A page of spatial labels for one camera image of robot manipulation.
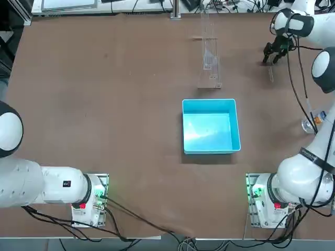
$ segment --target plastic bottle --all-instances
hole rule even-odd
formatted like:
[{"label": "plastic bottle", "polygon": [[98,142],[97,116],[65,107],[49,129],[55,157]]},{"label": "plastic bottle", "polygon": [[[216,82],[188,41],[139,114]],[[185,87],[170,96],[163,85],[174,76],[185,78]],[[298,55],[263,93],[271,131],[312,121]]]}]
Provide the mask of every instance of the plastic bottle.
[{"label": "plastic bottle", "polygon": [[[326,119],[329,108],[330,106],[326,107],[325,109],[316,109],[312,111],[314,121],[318,130],[320,130],[324,120]],[[310,125],[306,117],[303,117],[303,119],[301,120],[301,125],[303,126],[303,129],[306,133],[314,133],[313,127]]]}]

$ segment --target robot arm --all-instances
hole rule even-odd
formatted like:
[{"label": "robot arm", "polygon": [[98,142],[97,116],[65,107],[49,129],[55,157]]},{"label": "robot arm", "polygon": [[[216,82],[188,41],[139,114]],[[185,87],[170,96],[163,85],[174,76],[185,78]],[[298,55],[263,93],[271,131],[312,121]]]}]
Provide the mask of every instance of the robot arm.
[{"label": "robot arm", "polygon": [[103,225],[106,201],[100,195],[107,195],[108,175],[83,174],[72,167],[40,166],[10,156],[19,148],[23,131],[18,112],[0,101],[0,208],[69,203],[74,221]]},{"label": "robot arm", "polygon": [[[285,9],[276,14],[273,28],[277,38],[283,40],[286,47],[292,35],[325,48],[315,58],[311,73],[322,91],[330,93],[335,90],[335,30],[332,28],[335,25],[335,14],[314,15],[314,10],[311,10],[314,3],[315,1],[296,0],[292,8],[297,9]],[[288,213],[289,203],[301,203],[302,199],[307,204],[311,203],[320,181],[320,163],[325,159],[334,119],[335,103],[309,146],[302,147],[297,155],[283,160],[276,174],[261,174],[257,178],[251,193],[259,212],[261,227],[276,227],[283,215]],[[323,174],[314,205],[330,201],[334,188],[334,167],[333,138],[327,158],[327,169]]]}]

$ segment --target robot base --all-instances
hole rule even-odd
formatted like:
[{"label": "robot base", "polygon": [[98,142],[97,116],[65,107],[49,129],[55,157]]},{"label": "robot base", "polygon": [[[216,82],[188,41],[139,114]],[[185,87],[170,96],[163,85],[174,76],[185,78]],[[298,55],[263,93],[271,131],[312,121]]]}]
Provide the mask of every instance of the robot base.
[{"label": "robot base", "polygon": [[[252,227],[274,229],[281,219],[288,214],[288,207],[278,208],[267,191],[267,180],[270,174],[247,173],[245,180],[248,189],[249,214]],[[278,226],[285,227],[286,219]]]},{"label": "robot base", "polygon": [[[71,206],[72,220],[83,222],[92,226],[105,226],[107,206],[106,199],[100,195],[107,196],[108,193],[108,174],[87,174],[92,183],[91,195],[86,204],[78,207]],[[89,227],[82,224],[73,224],[74,227]]]}]

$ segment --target blue bin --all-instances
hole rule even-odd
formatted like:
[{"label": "blue bin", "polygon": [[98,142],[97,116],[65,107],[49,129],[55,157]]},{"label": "blue bin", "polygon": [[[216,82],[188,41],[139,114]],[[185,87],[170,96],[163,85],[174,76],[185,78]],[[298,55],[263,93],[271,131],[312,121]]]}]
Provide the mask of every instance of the blue bin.
[{"label": "blue bin", "polygon": [[185,154],[229,154],[241,149],[234,99],[184,99]]}]

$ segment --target brown table surface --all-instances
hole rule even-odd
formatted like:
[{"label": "brown table surface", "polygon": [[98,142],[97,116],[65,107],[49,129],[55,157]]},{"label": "brown table surface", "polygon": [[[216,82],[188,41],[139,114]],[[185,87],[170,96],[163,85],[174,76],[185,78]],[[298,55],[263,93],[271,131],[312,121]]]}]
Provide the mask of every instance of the brown table surface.
[{"label": "brown table surface", "polygon": [[[109,195],[165,228],[202,238],[243,238],[248,202],[245,174],[275,172],[312,140],[289,83],[286,58],[260,66],[273,42],[272,15],[211,15],[221,58],[222,89],[197,88],[202,66],[200,15],[35,19],[16,55],[7,102],[21,114],[25,134],[16,156],[43,165],[71,166],[110,175]],[[307,88],[317,108],[330,100],[313,83],[316,51],[303,49]],[[296,52],[292,73],[303,98]],[[241,151],[227,156],[186,156],[182,100],[234,98]],[[70,219],[68,205],[43,212]],[[160,231],[114,210],[127,236]],[[0,236],[69,236],[21,208],[0,210]],[[295,238],[335,239],[335,219],[310,213]],[[108,220],[108,229],[112,224]],[[91,237],[110,237],[87,230]],[[247,224],[246,238],[269,230]]]}]

